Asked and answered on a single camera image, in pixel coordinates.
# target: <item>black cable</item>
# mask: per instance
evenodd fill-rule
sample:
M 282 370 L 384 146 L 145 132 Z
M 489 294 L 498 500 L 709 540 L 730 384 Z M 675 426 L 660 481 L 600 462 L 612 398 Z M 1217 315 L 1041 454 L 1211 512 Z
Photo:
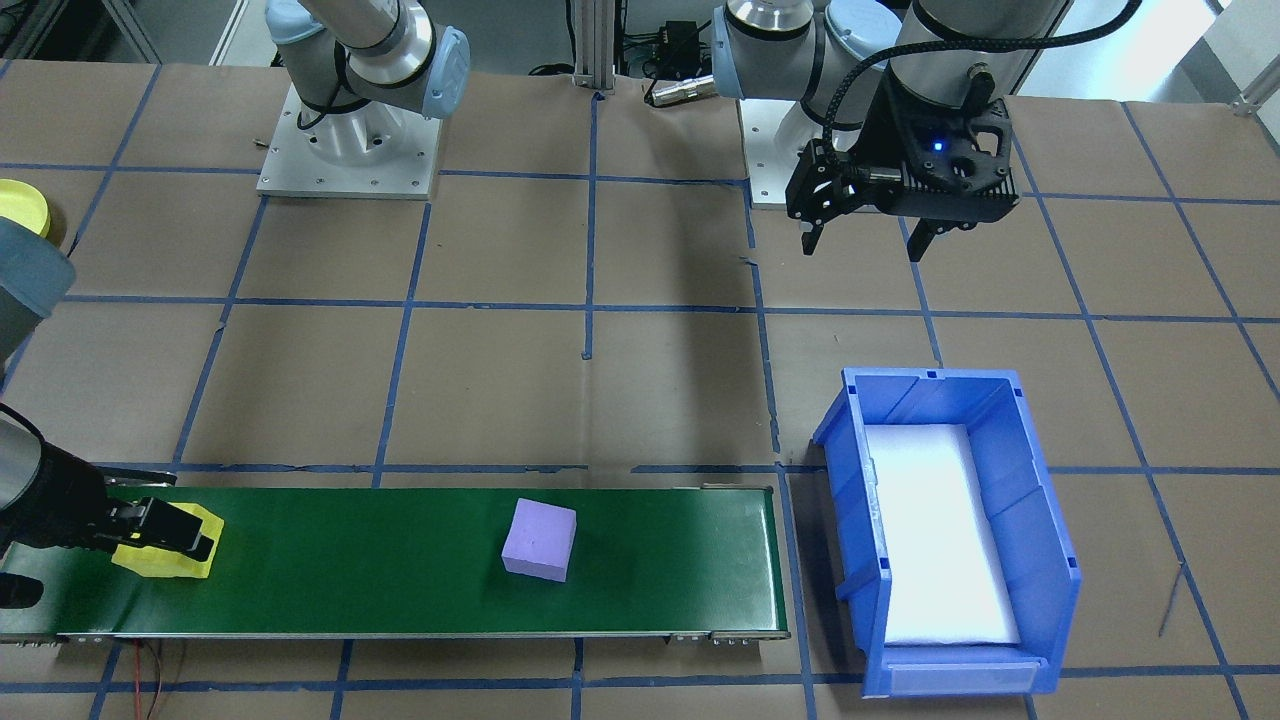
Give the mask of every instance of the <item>black cable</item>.
M 622 38 L 626 36 L 625 13 L 626 3 L 623 0 L 613 0 L 613 67 L 620 69 L 626 67 L 626 61 L 622 58 Z
M 159 646 L 160 650 L 157 651 L 151 647 L 151 643 L 146 641 L 142 642 L 142 647 L 147 648 L 147 652 L 151 653 L 151 660 L 155 662 L 156 669 L 156 689 L 155 693 L 151 694 L 151 707 L 147 708 L 147 714 L 145 716 L 147 720 L 152 720 L 156 711 L 156 703 L 160 701 L 160 692 L 164 689 L 164 662 L 160 660 L 160 656 L 164 653 L 164 641 L 159 641 Z
M 538 65 L 536 68 L 529 70 L 531 76 L 568 76 L 573 74 L 573 65 L 568 63 L 550 63 L 547 65 Z
M 879 53 L 873 53 L 867 56 L 861 63 L 854 65 L 854 69 L 849 70 L 845 79 L 840 81 L 840 86 L 836 87 L 835 95 L 831 96 L 831 102 L 827 105 L 827 114 L 822 120 L 822 138 L 831 142 L 831 133 L 836 123 L 836 114 L 840 111 L 840 104 L 844 102 L 845 95 L 849 88 L 852 87 L 854 81 L 858 76 L 863 74 L 872 65 L 883 63 L 892 58 L 901 58 L 904 55 L 918 55 L 922 53 L 943 53 L 947 50 L 977 50 L 979 53 L 1015 53 L 1018 50 L 1048 50 L 1052 47 L 1066 47 L 1069 45 L 1080 45 L 1082 42 L 1091 42 L 1098 40 L 1100 37 L 1106 37 L 1112 32 L 1120 29 L 1134 13 L 1138 12 L 1138 6 L 1142 5 L 1142 0 L 1128 0 L 1125 6 L 1120 10 L 1120 14 L 1111 18 L 1098 27 L 1073 32 L 1070 35 L 1062 35 L 1057 37 L 1025 37 L 1025 38 L 996 38 L 996 37 L 968 37 L 963 40 L 934 40 L 929 42 L 913 42 L 910 45 L 897 45 L 895 47 L 887 47 Z
M 568 28 L 568 55 L 577 64 L 577 36 L 573 35 L 573 0 L 564 0 L 564 27 Z
M 826 119 L 818 114 L 817 110 L 809 106 L 813 101 L 813 96 L 818 94 L 818 86 L 822 83 L 822 67 L 827 59 L 827 23 L 826 12 L 817 10 L 813 14 L 813 67 L 809 69 L 809 83 L 804 88 L 804 95 L 800 96 L 800 110 L 804 111 L 805 117 L 814 123 L 822 126 L 826 124 Z M 860 129 L 863 123 L 831 123 L 831 127 L 841 132 L 852 132 Z
M 657 69 L 657 70 L 655 70 L 654 73 L 653 73 L 653 82 L 650 82 L 650 83 L 649 83 L 649 90 L 645 90 L 645 91 L 644 91 L 644 101 L 645 101 L 645 105 L 653 105 L 653 88 L 654 88 L 654 86 L 657 86 L 657 85 L 658 85 L 658 78 L 660 78 L 660 77 L 662 77 L 662 72 L 663 72 L 663 70 L 666 70 L 666 69 L 667 69 L 667 68 L 668 68 L 668 67 L 671 65 L 671 60 L 672 60 L 672 59 L 673 59 L 673 58 L 675 58 L 676 55 L 680 55 L 680 51 L 685 49 L 685 45 L 689 45 L 689 41 L 690 41 L 690 40 L 694 40 L 695 37 L 698 37 L 699 35 L 701 35 L 701 32 L 703 32 L 704 29 L 707 29 L 708 27 L 710 27 L 710 24 L 712 24 L 712 22 L 710 22 L 710 20 L 707 20 L 705 23 L 703 23 L 703 24 L 698 26 L 698 29 L 695 29 L 695 31 L 692 32 L 692 35 L 687 35 L 687 36 L 685 36 L 685 40 L 682 40 L 682 41 L 680 42 L 680 45 L 675 46 L 675 47 L 673 47 L 673 49 L 671 50 L 671 53 L 668 53 L 668 54 L 667 54 L 667 58 L 666 58 L 666 59 L 664 59 L 664 60 L 662 61 L 662 64 L 660 64 L 660 65 L 658 65 L 658 69 Z
M 338 101 L 338 94 L 342 92 L 343 86 L 347 85 L 347 56 L 343 53 L 342 45 L 339 45 L 338 42 L 333 44 L 333 64 L 334 64 L 334 70 L 338 74 L 338 82 L 334 83 L 333 92 L 329 94 L 329 100 L 325 101 L 324 109 L 320 110 L 319 114 L 315 118 L 312 118 L 310 123 L 306 124 L 302 123 L 302 111 L 300 110 L 296 123 L 298 126 L 298 129 L 308 131 L 320 124 L 320 120 L 325 119 L 325 117 L 328 117 L 329 113 L 333 111 L 333 104 Z

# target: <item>green conveyor belt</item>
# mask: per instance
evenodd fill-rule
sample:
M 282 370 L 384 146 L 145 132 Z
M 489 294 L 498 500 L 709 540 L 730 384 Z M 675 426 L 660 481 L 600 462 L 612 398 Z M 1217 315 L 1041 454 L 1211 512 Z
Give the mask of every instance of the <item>green conveyor belt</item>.
M 787 630 L 772 493 L 709 489 L 132 488 L 227 521 L 210 578 L 13 546 L 18 637 L 667 635 Z M 503 569 L 516 500 L 577 511 L 568 582 Z

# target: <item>robotic arm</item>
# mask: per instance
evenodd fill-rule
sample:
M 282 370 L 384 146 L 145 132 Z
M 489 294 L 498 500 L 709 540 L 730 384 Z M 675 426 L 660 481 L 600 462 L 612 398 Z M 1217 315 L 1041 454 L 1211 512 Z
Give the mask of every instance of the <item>robotic arm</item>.
M 4 363 L 70 288 L 76 273 L 42 237 L 0 218 L 0 363 Z M 96 468 L 58 448 L 0 405 L 0 557 L 10 543 L 114 552 L 120 544 L 159 547 L 205 561 L 214 542 L 201 520 L 164 501 L 108 497 L 108 474 L 173 482 L 172 475 Z M 35 605 L 40 580 L 0 573 L 0 609 Z
M 887 10 L 869 0 L 831 0 L 817 12 L 809 0 L 730 0 L 717 10 L 717 90 L 797 99 L 822 127 L 786 188 L 805 255 L 828 222 L 865 206 L 919 218 L 911 261 L 938 234 L 1012 210 L 1012 124 L 1001 97 L 1030 53 L 1103 37 L 1142 0 L 1126 0 L 1097 28 L 1048 37 L 1069 3 L 915 0 L 891 46 Z M 852 129 L 852 147 L 838 150 L 835 132 Z

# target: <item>metal post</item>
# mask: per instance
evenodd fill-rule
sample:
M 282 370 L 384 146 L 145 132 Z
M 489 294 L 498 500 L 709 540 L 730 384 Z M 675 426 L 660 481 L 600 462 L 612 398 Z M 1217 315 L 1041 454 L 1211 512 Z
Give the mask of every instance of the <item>metal post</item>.
M 613 0 L 573 0 L 577 20 L 577 60 L 573 82 L 613 92 Z
M 102 0 L 102 6 L 106 8 L 108 14 L 110 14 L 111 19 L 115 20 L 115 27 L 120 28 L 120 35 L 124 37 L 124 42 L 132 47 L 143 61 L 159 65 L 160 53 L 156 53 L 155 44 L 151 42 L 151 36 L 148 36 L 146 28 L 142 27 L 142 22 L 138 20 L 138 15 L 133 10 L 133 5 L 131 5 L 127 0 Z
M 1240 96 L 1231 102 L 1231 111 L 1240 117 L 1252 115 L 1276 90 L 1280 90 L 1280 55 L 1271 58 L 1266 69 L 1240 91 Z

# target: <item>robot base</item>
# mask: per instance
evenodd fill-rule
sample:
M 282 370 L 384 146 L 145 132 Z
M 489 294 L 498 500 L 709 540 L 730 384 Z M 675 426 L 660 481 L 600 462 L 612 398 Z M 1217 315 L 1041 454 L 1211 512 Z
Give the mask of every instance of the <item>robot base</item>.
M 293 87 L 275 123 L 275 133 L 257 179 L 261 195 L 283 197 L 349 197 L 430 200 L 440 146 L 440 120 L 388 108 L 406 133 L 394 152 L 372 164 L 335 165 L 310 146 L 297 128 L 302 102 Z

